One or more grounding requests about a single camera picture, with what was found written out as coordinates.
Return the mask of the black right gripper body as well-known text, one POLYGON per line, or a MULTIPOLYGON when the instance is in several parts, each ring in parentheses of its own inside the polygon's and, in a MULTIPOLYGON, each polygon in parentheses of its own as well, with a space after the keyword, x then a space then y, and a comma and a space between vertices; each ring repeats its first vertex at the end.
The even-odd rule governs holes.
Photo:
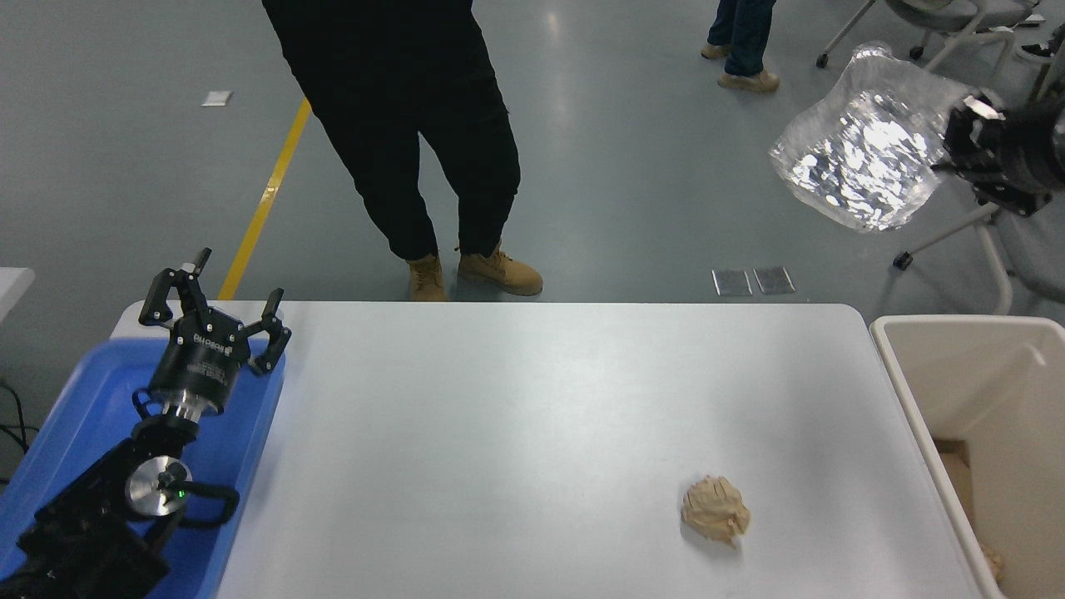
POLYGON ((998 160, 1011 191, 1031 195, 1064 189, 1064 103, 1038 102, 1003 113, 998 160))

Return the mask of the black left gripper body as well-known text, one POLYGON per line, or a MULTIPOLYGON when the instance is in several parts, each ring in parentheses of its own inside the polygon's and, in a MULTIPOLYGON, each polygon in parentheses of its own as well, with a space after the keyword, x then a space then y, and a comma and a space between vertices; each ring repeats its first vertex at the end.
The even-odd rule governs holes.
POLYGON ((250 359, 244 324, 217 309, 179 318, 148 384, 150 402, 167 412, 222 414, 250 359))

